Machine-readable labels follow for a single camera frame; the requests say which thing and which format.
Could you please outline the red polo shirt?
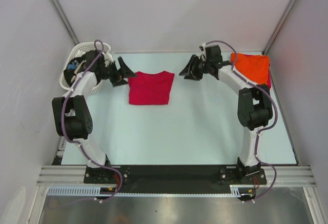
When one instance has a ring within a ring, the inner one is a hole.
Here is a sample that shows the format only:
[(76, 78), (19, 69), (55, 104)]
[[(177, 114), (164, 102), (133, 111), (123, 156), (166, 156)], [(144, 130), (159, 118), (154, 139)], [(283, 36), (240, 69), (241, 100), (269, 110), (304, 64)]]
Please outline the red polo shirt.
[(167, 71), (156, 74), (136, 72), (136, 77), (128, 78), (129, 104), (168, 105), (174, 77), (174, 73)]

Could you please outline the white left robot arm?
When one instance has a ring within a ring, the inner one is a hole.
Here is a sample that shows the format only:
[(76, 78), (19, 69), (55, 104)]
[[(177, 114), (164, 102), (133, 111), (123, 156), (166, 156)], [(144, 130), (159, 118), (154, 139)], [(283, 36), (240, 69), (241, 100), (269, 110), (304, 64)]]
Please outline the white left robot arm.
[(87, 161), (89, 179), (95, 177), (103, 183), (112, 178), (122, 178), (111, 167), (108, 156), (92, 138), (93, 120), (87, 105), (92, 89), (102, 80), (109, 80), (113, 87), (126, 85), (127, 79), (136, 77), (122, 57), (117, 61), (106, 59), (101, 51), (89, 51), (83, 55), (85, 70), (79, 71), (70, 89), (62, 97), (52, 100), (56, 131), (67, 142), (78, 147)]

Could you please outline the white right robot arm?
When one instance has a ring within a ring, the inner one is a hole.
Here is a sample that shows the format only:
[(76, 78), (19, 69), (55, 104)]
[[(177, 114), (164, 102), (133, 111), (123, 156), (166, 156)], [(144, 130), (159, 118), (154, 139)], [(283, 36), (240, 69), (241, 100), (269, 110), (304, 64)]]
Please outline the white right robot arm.
[(221, 42), (204, 43), (200, 56), (193, 54), (180, 72), (184, 79), (199, 81), (205, 74), (225, 83), (238, 96), (237, 117), (243, 126), (242, 149), (237, 158), (233, 179), (248, 184), (261, 170), (258, 147), (262, 132), (267, 129), (275, 109), (266, 84), (256, 84), (235, 67), (237, 61), (223, 60)]

